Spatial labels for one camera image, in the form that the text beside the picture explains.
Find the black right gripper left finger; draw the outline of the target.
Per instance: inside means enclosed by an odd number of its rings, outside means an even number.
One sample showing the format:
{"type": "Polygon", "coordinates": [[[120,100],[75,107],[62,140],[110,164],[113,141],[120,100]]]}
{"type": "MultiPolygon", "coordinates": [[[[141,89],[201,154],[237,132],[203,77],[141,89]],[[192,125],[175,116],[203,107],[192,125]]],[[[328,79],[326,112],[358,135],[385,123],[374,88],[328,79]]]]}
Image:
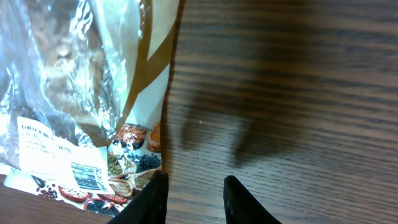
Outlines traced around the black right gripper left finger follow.
{"type": "Polygon", "coordinates": [[[108,224],[165,224],[168,192],[168,174],[155,171],[141,192],[108,224]]]}

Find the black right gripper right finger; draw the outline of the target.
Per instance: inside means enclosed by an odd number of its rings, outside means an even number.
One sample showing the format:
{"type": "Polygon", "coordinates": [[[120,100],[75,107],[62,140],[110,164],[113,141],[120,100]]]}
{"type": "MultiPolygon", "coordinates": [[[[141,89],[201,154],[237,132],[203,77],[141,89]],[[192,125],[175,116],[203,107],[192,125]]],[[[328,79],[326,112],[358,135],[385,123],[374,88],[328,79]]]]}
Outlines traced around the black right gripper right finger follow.
{"type": "Polygon", "coordinates": [[[233,175],[224,179],[223,201],[227,224],[281,224],[233,175]]]}

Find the red white snack packet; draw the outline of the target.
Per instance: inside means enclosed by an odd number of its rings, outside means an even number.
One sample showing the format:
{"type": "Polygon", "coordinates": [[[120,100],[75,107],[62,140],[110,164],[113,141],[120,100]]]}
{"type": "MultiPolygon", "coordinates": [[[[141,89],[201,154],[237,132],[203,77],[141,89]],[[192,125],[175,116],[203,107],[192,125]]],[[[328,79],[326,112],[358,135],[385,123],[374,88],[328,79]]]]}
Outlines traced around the red white snack packet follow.
{"type": "Polygon", "coordinates": [[[162,166],[177,0],[2,0],[5,185],[115,217],[162,166]]]}

